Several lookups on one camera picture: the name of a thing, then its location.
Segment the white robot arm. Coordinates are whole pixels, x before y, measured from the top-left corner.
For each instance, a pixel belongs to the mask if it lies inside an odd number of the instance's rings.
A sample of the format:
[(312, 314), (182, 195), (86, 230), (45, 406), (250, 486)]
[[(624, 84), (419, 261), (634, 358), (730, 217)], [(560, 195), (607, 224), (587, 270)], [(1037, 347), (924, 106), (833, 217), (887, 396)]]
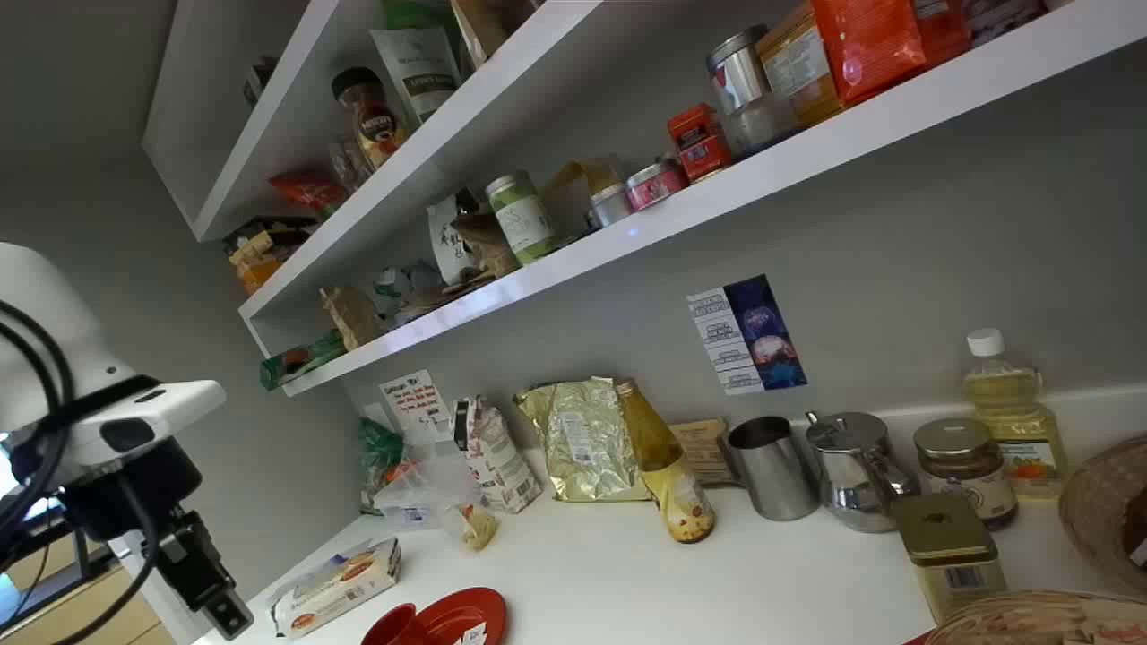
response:
[(16, 475), (0, 500), (0, 550), (8, 562), (34, 550), (27, 517), (39, 498), (57, 498), (66, 522), (95, 541), (143, 536), (132, 584), (63, 645), (111, 623), (150, 572), (221, 639), (255, 623), (206, 518), (186, 508), (200, 469), (175, 439), (221, 401), (220, 378), (159, 378), (127, 365), (49, 258), (0, 242), (0, 434)]

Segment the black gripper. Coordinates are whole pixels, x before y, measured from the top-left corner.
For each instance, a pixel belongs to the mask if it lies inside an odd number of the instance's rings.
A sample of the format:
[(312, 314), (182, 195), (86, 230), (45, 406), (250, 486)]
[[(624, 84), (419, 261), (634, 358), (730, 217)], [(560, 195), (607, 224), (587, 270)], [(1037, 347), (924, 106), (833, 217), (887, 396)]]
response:
[(186, 508), (200, 486), (200, 469), (175, 439), (66, 491), (68, 517), (98, 541), (143, 532), (143, 559), (200, 611), (221, 639), (250, 625), (250, 609), (236, 596), (206, 518)]

